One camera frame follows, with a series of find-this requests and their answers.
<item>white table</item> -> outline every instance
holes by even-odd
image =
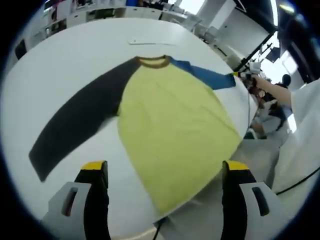
[[[130,45],[132,40],[167,44]],[[81,166],[107,160],[109,230],[112,236],[134,235],[159,219],[119,139],[117,118],[70,153],[41,183],[29,151],[54,113],[99,75],[134,56],[170,55],[177,60],[227,74],[231,69],[205,43],[182,26],[142,18],[94,21],[63,30],[32,48],[8,73],[2,89],[1,140],[12,180],[31,213],[41,219],[48,200]],[[215,91],[236,129],[244,136],[257,109],[237,79],[236,87]]]

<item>black cable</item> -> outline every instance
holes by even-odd
[[[166,217],[160,219],[159,225],[158,225],[158,227],[156,228],[156,232],[155,232],[152,240],[156,240],[156,238],[157,238],[157,236],[158,236],[158,234],[159,234],[160,228],[161,228],[161,226],[164,224],[164,222],[166,221],[166,219],[167,219]]]
[[[297,182],[296,184],[292,185],[291,187],[288,187],[286,188],[285,190],[282,190],[282,191],[279,191],[279,192],[276,192],[275,194],[276,195],[280,195],[280,194],[283,194],[293,188],[295,188],[296,186],[302,184],[303,182],[305,182],[306,180],[308,180],[309,178],[311,178],[314,174],[316,174],[316,172],[318,172],[320,170],[320,167],[318,167],[314,172],[312,172],[311,174],[309,174],[308,176],[306,176],[304,179],[300,180],[299,182]]]

